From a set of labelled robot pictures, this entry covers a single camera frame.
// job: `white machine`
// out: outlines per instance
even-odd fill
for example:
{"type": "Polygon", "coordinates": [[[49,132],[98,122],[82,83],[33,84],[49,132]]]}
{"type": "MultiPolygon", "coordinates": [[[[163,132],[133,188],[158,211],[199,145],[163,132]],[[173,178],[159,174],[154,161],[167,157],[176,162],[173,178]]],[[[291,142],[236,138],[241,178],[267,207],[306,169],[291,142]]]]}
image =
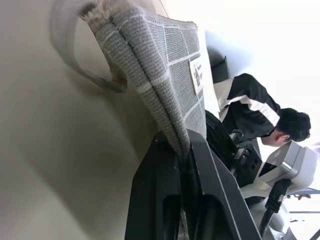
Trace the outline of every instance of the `white machine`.
{"type": "MultiPolygon", "coordinates": [[[[314,180],[318,163],[318,154],[308,147],[301,147],[294,141],[290,141],[273,152],[261,166],[256,179],[252,184],[242,187],[240,190],[245,199],[249,197],[266,197],[264,201],[252,205],[249,210],[257,226],[262,222],[266,212],[268,196],[276,182],[282,179],[291,181],[286,194],[295,193],[308,188],[314,180]]],[[[271,221],[264,240],[285,240],[287,238],[290,217],[285,205],[282,205],[278,213],[271,217],[271,221]]]]}

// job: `man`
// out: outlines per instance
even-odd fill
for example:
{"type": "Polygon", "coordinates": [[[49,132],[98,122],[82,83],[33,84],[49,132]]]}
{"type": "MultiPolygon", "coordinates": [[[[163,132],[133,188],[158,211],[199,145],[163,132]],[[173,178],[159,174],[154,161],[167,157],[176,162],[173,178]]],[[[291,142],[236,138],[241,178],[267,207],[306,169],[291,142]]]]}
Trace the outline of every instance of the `man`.
{"type": "Polygon", "coordinates": [[[264,145],[281,147],[290,140],[301,142],[310,136],[309,116],[280,108],[253,76],[244,73],[213,83],[220,121],[229,134],[240,130],[241,141],[260,137],[264,145]]]}

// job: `black jacket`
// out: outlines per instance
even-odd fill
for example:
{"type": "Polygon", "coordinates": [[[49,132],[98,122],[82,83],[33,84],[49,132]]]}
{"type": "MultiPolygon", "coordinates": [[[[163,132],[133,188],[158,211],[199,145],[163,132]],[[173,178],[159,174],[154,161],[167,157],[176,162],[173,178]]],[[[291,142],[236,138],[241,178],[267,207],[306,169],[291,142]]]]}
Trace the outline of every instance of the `black jacket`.
{"type": "Polygon", "coordinates": [[[213,83],[219,118],[229,134],[238,129],[246,141],[272,133],[280,119],[280,106],[253,76],[244,73],[213,83]]]}

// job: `beige wall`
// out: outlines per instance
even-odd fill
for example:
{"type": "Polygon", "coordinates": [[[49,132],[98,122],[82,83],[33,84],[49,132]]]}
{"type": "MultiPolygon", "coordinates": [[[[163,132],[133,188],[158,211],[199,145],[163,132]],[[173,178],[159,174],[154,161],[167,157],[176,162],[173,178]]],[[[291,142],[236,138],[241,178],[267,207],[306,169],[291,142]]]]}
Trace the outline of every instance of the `beige wall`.
{"type": "MultiPolygon", "coordinates": [[[[106,94],[63,64],[48,38],[50,5],[1,2],[0,239],[120,240],[154,124],[132,89],[106,94]]],[[[75,51],[106,73],[84,22],[75,51]]]]}

